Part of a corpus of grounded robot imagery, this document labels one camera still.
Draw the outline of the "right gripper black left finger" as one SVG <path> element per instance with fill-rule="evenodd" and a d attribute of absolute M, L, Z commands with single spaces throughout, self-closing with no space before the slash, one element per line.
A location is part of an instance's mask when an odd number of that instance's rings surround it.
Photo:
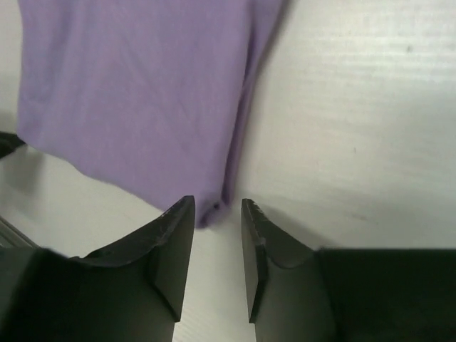
<path fill-rule="evenodd" d="M 195 230 L 185 196 L 160 217 L 85 257 L 1 249 L 3 341 L 171 341 Z"/>

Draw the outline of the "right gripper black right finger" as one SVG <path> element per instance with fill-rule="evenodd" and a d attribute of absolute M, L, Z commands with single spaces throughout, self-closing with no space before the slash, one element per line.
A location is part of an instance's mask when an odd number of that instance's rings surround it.
<path fill-rule="evenodd" d="M 242 200 L 258 341 L 453 341 L 452 249 L 311 249 Z"/>

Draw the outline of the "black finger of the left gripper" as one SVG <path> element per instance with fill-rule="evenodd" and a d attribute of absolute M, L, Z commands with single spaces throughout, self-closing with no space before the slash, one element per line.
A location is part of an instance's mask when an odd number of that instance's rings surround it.
<path fill-rule="evenodd" d="M 14 153 L 20 147 L 26 145 L 26 143 L 18 137 L 17 134 L 0 132 L 0 158 Z"/>

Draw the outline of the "lavender t-shirt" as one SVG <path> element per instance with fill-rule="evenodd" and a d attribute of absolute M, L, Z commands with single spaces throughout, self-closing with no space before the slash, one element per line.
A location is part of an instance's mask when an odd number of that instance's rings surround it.
<path fill-rule="evenodd" d="M 230 206 L 282 1 L 20 1 L 17 133 L 158 209 Z"/>

